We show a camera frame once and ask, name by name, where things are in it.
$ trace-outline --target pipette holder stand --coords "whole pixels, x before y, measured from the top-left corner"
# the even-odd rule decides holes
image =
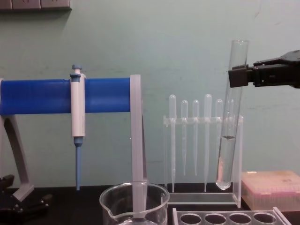
[[[200,126],[200,124],[205,124],[208,120],[207,117],[199,117],[197,118],[199,132],[200,129],[204,129],[204,126]],[[187,127],[192,126],[195,124],[195,118],[185,118],[185,123]],[[221,138],[221,130],[220,126],[222,126],[222,114],[217,115],[216,117],[209,118],[210,129],[216,129],[217,136],[210,136],[210,140],[215,140],[217,148],[219,147],[219,141]],[[168,189],[168,184],[171,184],[171,144],[170,144],[170,130],[171,130],[171,120],[164,116],[164,165],[165,165],[165,173],[164,173],[164,180],[165,180],[165,188]],[[178,129],[182,128],[183,118],[176,118],[176,132]],[[178,153],[178,148],[181,149],[182,138],[177,138],[176,136],[176,153]],[[176,192],[176,180],[175,178],[175,189],[172,192],[172,189],[169,189],[170,192],[170,201],[168,204],[171,205],[199,205],[199,204],[236,204],[240,208],[241,204],[241,172],[242,172],[242,145],[243,145],[243,116],[239,116],[239,123],[238,123],[238,130],[237,130],[237,138],[235,143],[235,152],[234,152],[234,159],[233,159],[233,169],[232,169],[232,192],[230,193],[209,193],[209,192],[199,192],[197,193],[182,193]],[[216,149],[212,149],[212,145],[210,145],[210,158],[216,155]],[[187,148],[187,154],[193,154],[191,148]],[[198,141],[198,155],[199,158],[204,158],[204,143]],[[181,154],[177,154],[176,162],[182,160]],[[176,165],[176,174],[182,173],[182,167],[179,167],[178,164]],[[194,176],[194,174],[186,173],[185,176]]]
[[[33,191],[34,186],[29,179],[24,149],[15,115],[0,116],[0,155],[2,151],[4,130],[7,133],[7,137],[13,151],[21,182],[19,189],[14,192],[13,196],[21,202]]]
[[[17,126],[18,114],[71,113],[69,80],[3,81],[0,79],[0,190],[12,185],[13,176],[1,178],[1,150],[4,130],[15,157],[21,185],[13,196],[22,202],[34,189],[28,175],[26,158]],[[130,78],[86,79],[85,112],[131,114],[132,180],[147,181],[143,128],[143,101],[141,76]],[[140,207],[138,198],[144,190],[135,190],[134,207]]]

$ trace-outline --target blue pipette rack bar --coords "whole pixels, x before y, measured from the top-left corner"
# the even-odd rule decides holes
[[[71,113],[69,80],[1,81],[0,115]],[[130,78],[86,79],[86,113],[130,111]]]

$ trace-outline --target wall outlet plate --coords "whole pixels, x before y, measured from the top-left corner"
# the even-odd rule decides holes
[[[70,0],[41,0],[42,8],[70,8]]]
[[[11,0],[0,0],[0,10],[3,9],[13,9]]]
[[[12,0],[13,9],[39,9],[40,0]]]

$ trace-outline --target clear test tube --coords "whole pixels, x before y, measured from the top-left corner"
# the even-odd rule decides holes
[[[232,41],[229,70],[235,66],[245,65],[247,61],[247,53],[248,41]],[[235,137],[240,113],[241,94],[242,87],[231,88],[228,78],[216,182],[216,185],[221,190],[226,190],[231,185]]]

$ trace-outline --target plastic dropper pipette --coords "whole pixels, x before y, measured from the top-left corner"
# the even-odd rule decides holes
[[[176,139],[175,139],[175,126],[176,126],[176,96],[170,95],[169,97],[169,117],[171,124],[171,176],[172,176],[172,192],[174,192],[175,175],[176,175]]]
[[[223,101],[218,99],[216,101],[215,116],[217,118],[217,159],[219,158],[219,148],[221,140],[221,128],[222,128],[222,117],[223,117]]]
[[[186,175],[186,161],[187,161],[187,118],[188,118],[188,101],[181,102],[181,118],[182,118],[182,164],[183,175]]]
[[[207,94],[204,98],[204,118],[205,118],[205,161],[204,161],[204,191],[208,179],[208,168],[210,162],[210,118],[211,118],[211,95]]]
[[[198,157],[198,118],[199,118],[199,101],[193,101],[193,118],[194,118],[194,167],[195,176],[197,176],[197,157]]]

